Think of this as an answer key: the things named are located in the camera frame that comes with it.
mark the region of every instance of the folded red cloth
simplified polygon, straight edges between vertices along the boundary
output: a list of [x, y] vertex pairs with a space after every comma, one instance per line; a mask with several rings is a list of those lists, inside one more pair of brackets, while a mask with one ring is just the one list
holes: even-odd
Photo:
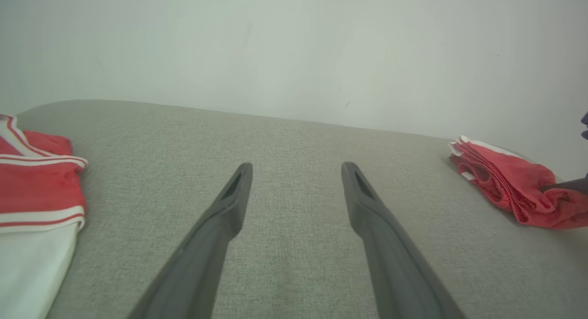
[[550, 229], [588, 226], [588, 195], [554, 185], [555, 175], [498, 147], [468, 137], [449, 143], [449, 159], [498, 208], [512, 212], [521, 224]]
[[0, 233], [84, 226], [86, 201], [69, 139], [17, 128], [0, 114]]

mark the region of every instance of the red and white garment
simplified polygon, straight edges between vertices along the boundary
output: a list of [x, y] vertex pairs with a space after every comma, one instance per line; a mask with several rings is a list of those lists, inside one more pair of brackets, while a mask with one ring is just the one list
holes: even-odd
[[0, 114], [0, 317], [44, 318], [84, 226], [69, 139], [17, 128]]
[[588, 196], [575, 190], [541, 189], [556, 183], [551, 170], [464, 135], [449, 143], [449, 160], [465, 179], [519, 223], [550, 229], [588, 226]]

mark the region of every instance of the wall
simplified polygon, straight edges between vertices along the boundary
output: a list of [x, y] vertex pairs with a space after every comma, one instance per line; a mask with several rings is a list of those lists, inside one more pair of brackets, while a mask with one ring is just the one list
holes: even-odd
[[588, 172], [588, 0], [0, 0], [0, 108], [116, 99], [454, 137]]

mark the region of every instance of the white fabric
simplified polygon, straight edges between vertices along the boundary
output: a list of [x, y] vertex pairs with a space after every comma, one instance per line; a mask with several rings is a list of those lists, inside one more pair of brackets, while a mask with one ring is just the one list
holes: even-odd
[[44, 319], [71, 262], [78, 224], [0, 235], [0, 318]]

